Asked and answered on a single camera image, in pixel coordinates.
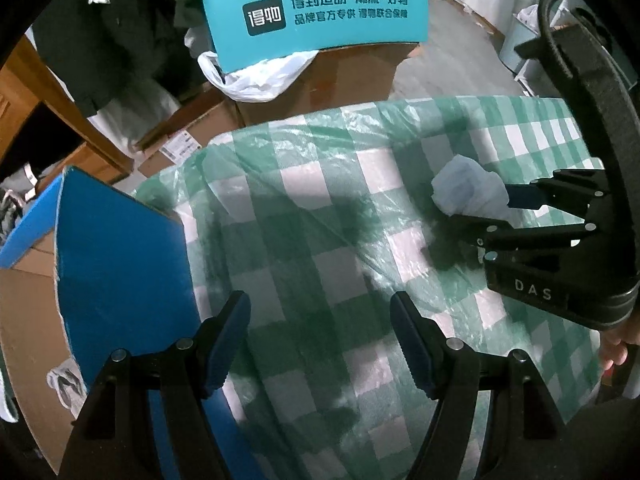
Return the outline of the person's right hand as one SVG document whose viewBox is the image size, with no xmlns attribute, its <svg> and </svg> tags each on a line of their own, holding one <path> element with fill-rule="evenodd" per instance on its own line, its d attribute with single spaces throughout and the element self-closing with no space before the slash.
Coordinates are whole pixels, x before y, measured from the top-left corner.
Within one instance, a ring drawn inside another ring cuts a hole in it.
<svg viewBox="0 0 640 480">
<path fill-rule="evenodd" d="M 638 346 L 640 327 L 638 315 L 627 318 L 625 322 L 600 333 L 599 358 L 604 370 L 609 370 L 614 365 L 625 363 L 629 347 Z"/>
</svg>

